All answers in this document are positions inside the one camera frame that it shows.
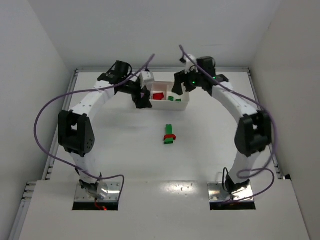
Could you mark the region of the red rounded lego brick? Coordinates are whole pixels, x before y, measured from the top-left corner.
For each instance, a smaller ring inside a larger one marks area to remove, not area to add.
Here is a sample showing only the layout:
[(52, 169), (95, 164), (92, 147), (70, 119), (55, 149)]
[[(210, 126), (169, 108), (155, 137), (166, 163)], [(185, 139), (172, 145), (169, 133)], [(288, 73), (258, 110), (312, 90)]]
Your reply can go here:
[(153, 100), (161, 101), (165, 99), (165, 94), (163, 92), (157, 92), (152, 95)]

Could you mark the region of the green number lego brick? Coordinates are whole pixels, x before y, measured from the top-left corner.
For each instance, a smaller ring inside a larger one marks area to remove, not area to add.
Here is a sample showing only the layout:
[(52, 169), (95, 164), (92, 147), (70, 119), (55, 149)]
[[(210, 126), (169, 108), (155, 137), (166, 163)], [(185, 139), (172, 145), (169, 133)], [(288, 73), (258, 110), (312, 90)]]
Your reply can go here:
[(173, 134), (173, 127), (171, 124), (167, 124), (165, 126), (165, 134), (166, 135), (172, 135)]

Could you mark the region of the red green rounded lego stack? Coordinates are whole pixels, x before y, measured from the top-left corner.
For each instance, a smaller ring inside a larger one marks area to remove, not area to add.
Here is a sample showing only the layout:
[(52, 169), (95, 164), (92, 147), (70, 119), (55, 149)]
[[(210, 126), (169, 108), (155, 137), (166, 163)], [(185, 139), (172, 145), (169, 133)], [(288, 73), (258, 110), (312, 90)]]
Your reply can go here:
[(176, 140), (176, 135), (175, 134), (166, 134), (164, 137), (163, 137), (163, 141), (164, 141), (164, 144), (173, 144), (174, 141)]

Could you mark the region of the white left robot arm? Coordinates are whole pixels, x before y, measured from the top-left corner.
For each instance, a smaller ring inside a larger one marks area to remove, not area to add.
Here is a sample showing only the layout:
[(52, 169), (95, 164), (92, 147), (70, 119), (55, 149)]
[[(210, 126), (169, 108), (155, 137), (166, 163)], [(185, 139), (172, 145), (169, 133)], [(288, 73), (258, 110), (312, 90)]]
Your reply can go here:
[(116, 61), (111, 69), (97, 78), (93, 90), (80, 103), (58, 115), (58, 143), (73, 158), (81, 188), (93, 197), (102, 192), (105, 184), (93, 154), (95, 135), (92, 120), (118, 92), (131, 95), (138, 109), (152, 107), (146, 83), (154, 81), (153, 73), (145, 68), (136, 75), (136, 80), (131, 79), (132, 75), (129, 63)]

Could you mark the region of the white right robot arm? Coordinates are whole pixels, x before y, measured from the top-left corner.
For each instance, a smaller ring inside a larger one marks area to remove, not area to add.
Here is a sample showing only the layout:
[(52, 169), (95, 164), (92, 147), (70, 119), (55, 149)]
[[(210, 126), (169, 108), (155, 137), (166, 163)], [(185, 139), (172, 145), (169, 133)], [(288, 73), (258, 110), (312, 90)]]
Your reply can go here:
[(188, 54), (180, 62), (184, 64), (184, 70), (174, 74), (172, 92), (181, 96), (183, 91), (202, 88), (220, 102), (237, 123), (234, 137), (236, 157), (231, 170), (222, 180), (224, 190), (232, 194), (249, 185), (250, 173), (257, 158), (271, 143), (271, 118), (264, 110), (251, 106), (233, 91), (230, 80), (216, 73), (212, 57), (195, 58)]

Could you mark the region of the white compartment tray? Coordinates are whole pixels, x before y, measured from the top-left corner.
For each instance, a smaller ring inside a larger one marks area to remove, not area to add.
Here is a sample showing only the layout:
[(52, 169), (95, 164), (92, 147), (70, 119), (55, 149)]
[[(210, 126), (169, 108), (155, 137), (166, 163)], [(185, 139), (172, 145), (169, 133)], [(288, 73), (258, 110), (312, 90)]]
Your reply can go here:
[[(185, 91), (183, 87), (183, 95), (177, 95), (172, 92), (174, 86), (173, 82), (170, 81), (154, 81), (146, 84), (147, 89), (150, 91), (150, 102), (153, 110), (164, 110), (164, 111), (185, 111), (189, 102), (190, 95)], [(164, 93), (165, 99), (153, 100), (153, 94)], [(174, 101), (169, 101), (168, 97), (174, 97)]]

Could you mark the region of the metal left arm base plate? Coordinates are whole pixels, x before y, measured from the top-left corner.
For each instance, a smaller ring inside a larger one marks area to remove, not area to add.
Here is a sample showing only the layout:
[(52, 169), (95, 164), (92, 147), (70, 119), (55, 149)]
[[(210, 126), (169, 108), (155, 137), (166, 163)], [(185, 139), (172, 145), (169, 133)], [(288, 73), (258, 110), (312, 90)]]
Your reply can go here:
[(97, 187), (85, 188), (77, 184), (74, 195), (75, 203), (115, 203), (119, 200), (121, 183), (114, 181), (100, 182)]

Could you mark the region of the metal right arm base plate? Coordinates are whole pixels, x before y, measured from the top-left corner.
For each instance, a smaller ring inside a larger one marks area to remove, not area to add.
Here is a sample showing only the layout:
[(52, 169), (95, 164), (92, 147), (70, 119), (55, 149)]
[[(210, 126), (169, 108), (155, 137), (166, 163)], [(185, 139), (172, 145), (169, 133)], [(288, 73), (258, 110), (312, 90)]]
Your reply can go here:
[(223, 189), (222, 182), (209, 182), (207, 187), (210, 203), (254, 202), (251, 184), (232, 193)]

